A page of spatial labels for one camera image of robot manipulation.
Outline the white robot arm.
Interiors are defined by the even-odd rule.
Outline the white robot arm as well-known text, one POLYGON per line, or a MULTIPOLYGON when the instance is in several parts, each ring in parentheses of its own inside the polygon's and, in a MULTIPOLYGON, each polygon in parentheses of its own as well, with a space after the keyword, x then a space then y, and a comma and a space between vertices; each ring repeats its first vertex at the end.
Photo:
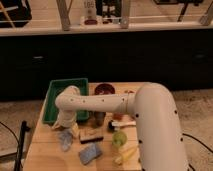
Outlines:
POLYGON ((83 96, 64 90, 56 96, 59 124, 70 126, 77 110, 132 115, 136 120, 141 171, 188 171, 177 107, 170 91, 143 83, 135 93, 83 96))

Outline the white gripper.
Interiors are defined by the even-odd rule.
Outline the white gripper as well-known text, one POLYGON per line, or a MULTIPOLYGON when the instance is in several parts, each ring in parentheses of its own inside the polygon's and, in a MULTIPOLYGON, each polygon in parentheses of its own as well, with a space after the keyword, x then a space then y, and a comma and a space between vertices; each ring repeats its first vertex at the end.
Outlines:
POLYGON ((57 119, 52 126, 53 130, 59 128, 76 128, 77 127, 77 113, 73 111, 60 111, 57 119))

